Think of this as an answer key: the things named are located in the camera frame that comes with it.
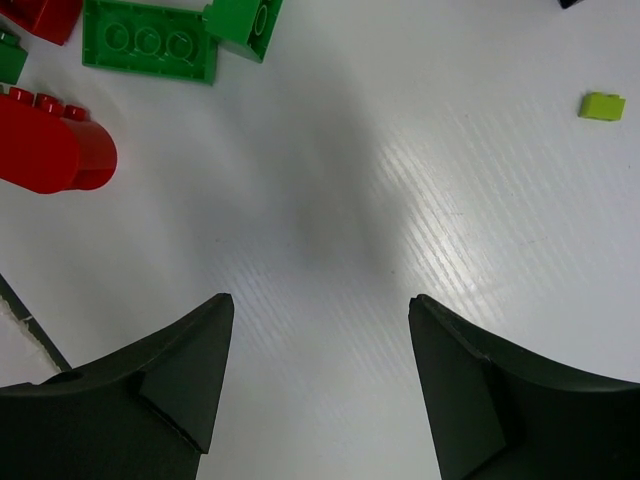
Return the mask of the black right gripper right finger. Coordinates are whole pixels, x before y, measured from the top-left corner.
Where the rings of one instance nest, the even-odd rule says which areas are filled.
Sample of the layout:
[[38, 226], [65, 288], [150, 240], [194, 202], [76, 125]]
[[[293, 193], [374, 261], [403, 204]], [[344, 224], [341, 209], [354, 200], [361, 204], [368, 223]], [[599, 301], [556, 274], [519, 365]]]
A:
[[424, 294], [408, 319], [442, 478], [638, 478], [638, 384], [543, 357]]

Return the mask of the small red lego brick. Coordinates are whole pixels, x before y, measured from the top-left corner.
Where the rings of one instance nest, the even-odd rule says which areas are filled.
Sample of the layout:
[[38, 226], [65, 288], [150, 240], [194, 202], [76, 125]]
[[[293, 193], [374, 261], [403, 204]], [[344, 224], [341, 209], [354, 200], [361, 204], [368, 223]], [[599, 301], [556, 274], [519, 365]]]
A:
[[83, 8], [83, 0], [1, 0], [1, 14], [41, 39], [64, 45]]

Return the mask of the small green lego brick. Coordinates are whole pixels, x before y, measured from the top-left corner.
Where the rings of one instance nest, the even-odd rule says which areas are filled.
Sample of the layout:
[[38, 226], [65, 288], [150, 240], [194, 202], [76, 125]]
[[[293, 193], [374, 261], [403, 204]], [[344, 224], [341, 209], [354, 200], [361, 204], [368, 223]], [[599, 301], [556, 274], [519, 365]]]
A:
[[20, 38], [6, 29], [1, 29], [0, 48], [1, 82], [16, 85], [26, 63], [28, 52], [20, 46]]

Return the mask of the green slope lego brick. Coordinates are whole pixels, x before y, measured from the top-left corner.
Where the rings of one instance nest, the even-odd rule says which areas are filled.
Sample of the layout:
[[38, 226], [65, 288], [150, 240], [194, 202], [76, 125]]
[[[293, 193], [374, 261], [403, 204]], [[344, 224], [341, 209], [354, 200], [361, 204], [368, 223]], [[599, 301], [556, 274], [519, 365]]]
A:
[[202, 17], [205, 31], [224, 49], [262, 63], [282, 0], [214, 0]]

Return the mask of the green lego plate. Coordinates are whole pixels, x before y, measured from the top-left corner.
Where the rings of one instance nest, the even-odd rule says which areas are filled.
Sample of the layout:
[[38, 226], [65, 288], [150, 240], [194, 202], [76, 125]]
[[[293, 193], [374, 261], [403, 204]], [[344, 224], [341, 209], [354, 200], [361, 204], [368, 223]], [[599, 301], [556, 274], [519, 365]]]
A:
[[86, 1], [85, 66], [211, 85], [217, 43], [194, 10], [129, 1]]

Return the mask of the red rounded lego brick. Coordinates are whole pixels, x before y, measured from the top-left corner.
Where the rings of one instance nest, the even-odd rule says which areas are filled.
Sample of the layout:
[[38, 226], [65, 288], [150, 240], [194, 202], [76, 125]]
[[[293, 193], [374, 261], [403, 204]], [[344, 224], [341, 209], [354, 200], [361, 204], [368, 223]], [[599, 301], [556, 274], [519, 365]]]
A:
[[116, 145], [80, 106], [12, 87], [1, 95], [1, 178], [38, 194], [90, 191], [117, 167]]

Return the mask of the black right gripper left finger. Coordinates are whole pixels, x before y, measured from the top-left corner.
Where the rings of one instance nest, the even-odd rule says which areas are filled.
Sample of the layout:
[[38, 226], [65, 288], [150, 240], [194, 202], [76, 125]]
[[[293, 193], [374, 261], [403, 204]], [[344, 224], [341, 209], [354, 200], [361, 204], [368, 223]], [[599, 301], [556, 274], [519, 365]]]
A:
[[4, 479], [193, 479], [228, 360], [231, 295], [41, 384], [1, 390]]

